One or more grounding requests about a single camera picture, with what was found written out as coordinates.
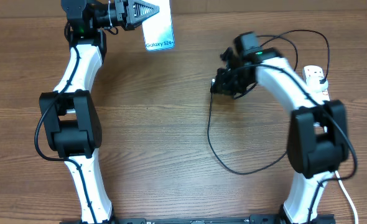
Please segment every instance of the wood grain surface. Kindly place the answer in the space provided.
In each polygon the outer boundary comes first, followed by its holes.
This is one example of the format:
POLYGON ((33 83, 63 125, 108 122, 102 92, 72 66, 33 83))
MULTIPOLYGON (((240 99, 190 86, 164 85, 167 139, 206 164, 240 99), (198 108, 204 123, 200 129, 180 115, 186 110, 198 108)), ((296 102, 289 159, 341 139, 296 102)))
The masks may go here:
MULTIPOLYGON (((92 97, 103 128, 100 166, 118 217, 243 217, 275 213, 294 173, 287 158, 249 176, 227 172, 207 143, 210 80, 219 54, 240 33, 291 29, 324 33, 332 49, 330 96, 347 108, 359 171, 345 182, 367 223, 367 11, 254 12, 174 16, 175 49, 146 52, 142 30, 108 35, 108 54, 92 97)), ((33 145, 38 99, 52 91, 69 60, 64 18, 0 19, 0 223, 79 219, 80 204, 64 164, 42 160, 33 145)), ((299 69, 320 65, 327 51, 311 33, 287 35, 299 48, 299 69)), ((294 64, 287 42, 277 47, 294 64)), ((286 148, 288 116, 262 87, 238 101, 215 97, 211 140, 237 170, 260 168, 286 148)), ((47 145, 44 130, 40 146, 47 145)), ((352 169, 352 160, 340 167, 352 169)), ((353 215, 338 184, 329 183, 319 213, 337 223, 353 215)))
MULTIPOLYGON (((367 10, 367 0, 169 0, 172 14, 367 10)), ((58 0, 2 0, 0 18, 65 17, 58 0)))

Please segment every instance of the white robotic arm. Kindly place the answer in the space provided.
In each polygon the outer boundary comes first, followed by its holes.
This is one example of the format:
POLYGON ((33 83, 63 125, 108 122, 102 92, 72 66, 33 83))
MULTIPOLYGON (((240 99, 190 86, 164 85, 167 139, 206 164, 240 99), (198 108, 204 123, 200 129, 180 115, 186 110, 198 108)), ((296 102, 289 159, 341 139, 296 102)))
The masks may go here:
MULTIPOLYGON (((80 61, 77 66, 72 84, 67 88, 66 93, 74 93, 77 90, 91 91, 92 85, 98 69, 102 66, 102 56, 99 47, 91 44, 77 45, 80 61)), ((66 72, 55 87, 54 91, 60 92, 66 85, 67 80, 73 72, 73 68, 77 61, 76 51, 70 49, 70 61, 67 65, 66 72)), ((67 113, 74 114, 75 109, 67 110, 67 113)), ((69 156, 68 158, 77 162, 82 169, 88 197, 90 199, 93 212, 97 222, 104 220, 109 221, 112 217, 113 206, 108 198, 105 187, 103 186, 102 175, 99 167, 99 149, 96 148, 91 158, 86 156, 69 156)), ((77 171, 75 164, 66 161, 66 166, 73 177, 74 184, 77 190, 78 198, 81 204, 81 220, 82 222, 94 223, 88 202, 85 197, 83 181, 80 173, 77 171)))
MULTIPOLYGON (((274 67, 283 68, 292 78, 296 79, 301 87, 311 95, 311 97, 320 105, 324 104, 320 97, 312 92, 305 82, 293 71, 286 58, 271 58, 263 61, 263 65, 272 65, 274 67)), ((271 92, 279 103, 286 109, 288 114, 291 111, 299 109, 301 106, 312 108, 315 105, 304 95, 302 90, 288 77, 273 68, 258 67, 256 72, 257 82, 271 92)), ((293 182, 288 199, 284 202, 283 209, 291 223, 306 223, 309 205, 312 197, 318 187, 318 183, 324 179, 331 178, 333 172, 322 172, 315 174, 311 179, 306 179, 303 174, 294 173, 293 182)), ((317 207, 322 198, 323 190, 319 190, 315 205, 312 209, 311 220, 317 217, 317 207)))
MULTIPOLYGON (((102 66, 102 56, 98 46, 91 44, 77 45, 80 61, 72 84, 66 90, 66 93, 74 93, 76 90, 91 91, 92 84, 98 69, 102 66)), ((60 92, 66 85, 67 80, 72 75, 77 61, 77 54, 73 48, 70 48, 70 61, 67 65, 65 74, 60 83, 53 89, 60 92)))

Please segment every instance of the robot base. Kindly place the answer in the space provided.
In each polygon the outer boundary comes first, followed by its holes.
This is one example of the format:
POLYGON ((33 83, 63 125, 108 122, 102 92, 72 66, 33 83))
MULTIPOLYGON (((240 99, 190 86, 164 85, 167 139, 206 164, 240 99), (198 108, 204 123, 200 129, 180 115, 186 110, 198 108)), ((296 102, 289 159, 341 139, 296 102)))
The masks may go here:
MULTIPOLYGON (((279 214, 275 215, 250 215, 250 217, 238 218, 176 218, 176 219, 158 219, 146 220, 145 218, 119 218, 115 219, 112 215, 105 224, 300 224, 290 223, 284 213, 283 205, 279 214)), ((81 220, 76 222, 61 222, 60 224, 86 224, 81 220)), ((311 224, 336 224, 334 215, 319 215, 312 220, 311 224)))

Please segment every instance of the black cable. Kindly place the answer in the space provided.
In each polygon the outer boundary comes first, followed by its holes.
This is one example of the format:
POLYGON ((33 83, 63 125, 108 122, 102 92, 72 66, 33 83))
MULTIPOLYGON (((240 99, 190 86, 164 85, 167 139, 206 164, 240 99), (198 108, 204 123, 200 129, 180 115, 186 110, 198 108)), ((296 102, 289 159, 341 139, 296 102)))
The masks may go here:
POLYGON ((211 150, 213 151, 214 153, 214 156, 216 157, 216 159, 218 159, 218 161, 220 162, 220 164, 223 165, 223 167, 225 167, 225 169, 227 169, 229 172, 233 173, 233 174, 237 174, 237 175, 249 175, 249 174, 253 174, 253 173, 256 173, 256 172, 259 172, 259 171, 262 171, 264 169, 267 169, 271 166, 273 166, 274 164, 276 164, 277 162, 279 162, 286 154, 287 154, 287 151, 285 153, 283 153, 283 155, 278 158, 276 161, 272 162, 271 164, 267 165, 267 166, 264 166, 260 169, 256 169, 256 170, 253 170, 253 171, 250 171, 250 172, 238 172, 238 171, 235 171, 233 169, 230 169, 227 165, 225 165, 225 163, 222 162, 222 160, 218 157, 218 155, 216 154, 216 152, 214 151, 214 148, 211 144, 211 141, 210 141, 210 123, 211 123, 211 109, 212 109, 212 105, 213 105, 213 93, 211 93, 211 99, 210 99, 210 113, 208 114, 208 125, 207 125, 207 139, 208 139, 208 144, 210 145, 210 148, 211 150))
POLYGON ((352 154, 352 158, 353 158, 353 170, 352 170, 352 173, 346 177, 341 177, 341 178, 336 178, 336 177, 333 177, 333 178, 329 178, 329 179, 324 179, 322 181, 319 182, 318 184, 318 187, 316 188, 316 191, 314 193, 314 196, 312 197, 312 201, 311 201, 311 204, 310 204, 310 207, 309 207, 309 213, 308 213, 308 220, 307 220, 307 224, 310 224, 310 217, 311 217, 311 214, 312 214, 312 209, 315 205, 315 201, 316 201, 316 197, 318 195, 318 192, 319 192, 319 188, 323 185, 324 182, 328 182, 328 181, 331 181, 331 180, 335 180, 335 181, 338 181, 338 180, 348 180, 350 178, 352 178, 355 173, 356 173, 356 170, 358 169, 358 158, 356 156, 356 152, 355 152, 355 149, 354 147, 352 146, 352 143, 351 141, 348 139, 348 137, 346 136, 346 134, 343 132, 343 130, 339 127, 339 125, 335 122, 335 120, 330 116, 330 114, 320 105, 318 104, 312 97, 309 93, 307 93, 303 88, 302 86, 300 85, 300 83, 293 77, 291 76, 287 71, 285 71, 283 68, 278 68, 278 67, 275 67, 275 66, 272 66, 272 65, 263 65, 263 64, 256 64, 256 65, 245 65, 245 66, 242 66, 240 68, 237 68, 235 69, 233 72, 238 72, 240 70, 243 70, 243 69, 247 69, 247 68, 254 68, 254 67, 267 67, 267 68, 271 68, 271 69, 275 69, 275 70, 278 70, 282 73, 285 73, 287 76, 289 76, 289 78, 298 86, 298 88, 301 90, 301 92, 307 97, 307 99, 309 101, 311 101, 315 106, 318 106, 323 114, 326 116, 326 118, 334 125, 335 128, 337 128, 337 130, 340 132, 340 134, 342 135, 343 139, 345 140, 346 142, 346 145, 348 146, 351 154, 352 154))
POLYGON ((273 37, 272 39, 269 39, 267 40, 265 43, 261 44, 260 47, 266 45, 267 43, 269 43, 270 41, 272 40, 276 40, 277 38, 279 39, 282 39, 282 40, 285 40, 287 41, 288 43, 290 43, 294 50, 295 50, 295 65, 294 65, 294 71, 297 69, 297 65, 298 65, 298 49, 297 49, 297 46, 295 46, 295 44, 293 43, 293 41, 287 39, 287 38, 284 38, 284 37, 279 37, 278 35, 258 35, 257 37, 273 37))
MULTIPOLYGON (((287 38, 284 38, 284 37, 278 37, 278 36, 276 36, 276 35, 258 35, 257 37, 276 37, 276 38, 279 38, 279 39, 285 40, 285 41, 287 41, 288 43, 290 43, 290 44, 293 46, 294 50, 295 50, 295 65, 294 65, 294 71, 297 69, 297 66, 298 66, 298 49, 297 49, 297 46, 295 46, 295 44, 294 44, 291 40, 289 40, 289 39, 287 39, 287 38)), ((234 99, 234 100, 237 100, 237 99, 239 99, 239 98, 244 97, 245 95, 247 95, 247 93, 249 93, 251 90, 253 90, 256 86, 257 86, 257 83, 255 83, 252 87, 250 87, 250 88, 249 88, 248 90, 246 90, 244 93, 240 94, 239 96, 234 97, 233 99, 234 99)))
POLYGON ((111 33, 112 35, 117 35, 119 34, 119 30, 117 30, 116 27, 114 27, 114 29, 116 29, 116 32, 113 32, 111 29, 105 29, 106 31, 108 31, 109 33, 111 33))
POLYGON ((325 78, 320 81, 320 83, 325 83, 325 81, 327 80, 328 70, 330 68, 330 45, 328 44, 327 38, 322 33, 317 32, 317 31, 314 31, 314 30, 307 30, 307 29, 290 30, 290 31, 284 32, 282 34, 279 34, 279 35, 277 35, 277 36, 275 36, 275 37, 267 40, 265 43, 261 44, 260 47, 266 45, 267 43, 269 43, 272 40, 275 40, 277 38, 280 38, 281 36, 283 36, 285 34, 288 34, 288 33, 291 33, 291 32, 313 32, 315 34, 321 35, 325 39, 325 42, 326 42, 326 45, 327 45, 327 69, 326 69, 325 78))
MULTIPOLYGON (((70 26, 68 25, 68 22, 66 23, 65 26, 65 38, 68 40, 68 33, 70 32, 70 26)), ((83 171, 81 169, 81 165, 79 165, 76 161, 71 160, 69 158, 51 158, 51 157, 47 157, 46 155, 44 155, 42 153, 42 151, 40 150, 40 146, 39 146, 39 133, 40 133, 40 129, 42 126, 42 123, 44 122, 45 117, 48 115, 48 112, 50 111, 50 109, 54 106, 54 104, 56 103, 56 101, 60 98, 60 96, 66 92, 66 90, 68 89, 68 87, 71 85, 72 80, 76 74, 77 68, 78 68, 78 64, 80 62, 80 53, 78 52, 78 49, 73 46, 76 55, 77 55, 77 60, 76 60, 76 64, 73 68, 72 74, 70 75, 69 79, 66 82, 65 87, 56 95, 56 97, 51 101, 51 103, 48 105, 47 109, 44 111, 43 115, 41 116, 39 123, 37 124, 37 127, 35 129, 35 134, 34 134, 34 147, 35 150, 37 151, 37 153, 45 160, 47 161, 57 161, 57 162, 71 162, 72 164, 74 164, 78 170, 78 173, 80 174, 80 178, 81 178, 81 182, 83 184, 83 190, 84 190, 84 195, 85 195, 85 199, 87 201, 87 206, 90 209, 91 215, 92 215, 92 219, 94 221, 95 224, 97 224, 96 221, 96 217, 95 217, 95 212, 93 210, 92 207, 92 202, 90 201, 90 197, 88 196, 88 191, 86 188, 86 184, 85 184, 85 180, 84 180, 84 175, 83 175, 83 171)))
POLYGON ((246 90, 244 93, 240 94, 239 96, 233 97, 234 100, 237 100, 239 98, 242 98, 247 95, 251 90, 253 90, 257 86, 257 82, 255 82, 248 90, 246 90))

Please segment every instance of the smartphone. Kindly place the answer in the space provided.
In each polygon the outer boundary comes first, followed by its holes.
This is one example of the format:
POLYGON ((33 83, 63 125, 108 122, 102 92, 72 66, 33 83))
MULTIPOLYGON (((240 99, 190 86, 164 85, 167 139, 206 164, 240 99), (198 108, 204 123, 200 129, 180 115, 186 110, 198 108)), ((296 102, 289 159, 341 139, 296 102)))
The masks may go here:
POLYGON ((172 49, 175 46, 170 0, 144 0, 160 7, 159 13, 142 22, 145 48, 148 51, 172 49))

